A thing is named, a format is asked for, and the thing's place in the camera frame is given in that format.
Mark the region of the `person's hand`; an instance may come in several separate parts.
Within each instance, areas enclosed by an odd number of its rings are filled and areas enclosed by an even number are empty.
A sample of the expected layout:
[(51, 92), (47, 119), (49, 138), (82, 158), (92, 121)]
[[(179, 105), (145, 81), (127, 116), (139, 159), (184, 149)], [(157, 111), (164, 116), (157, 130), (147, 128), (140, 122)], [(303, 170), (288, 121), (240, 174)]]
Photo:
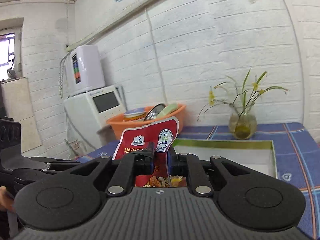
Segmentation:
[(15, 212), (14, 199), (9, 196), (7, 188), (4, 186), (0, 187), (0, 210)]

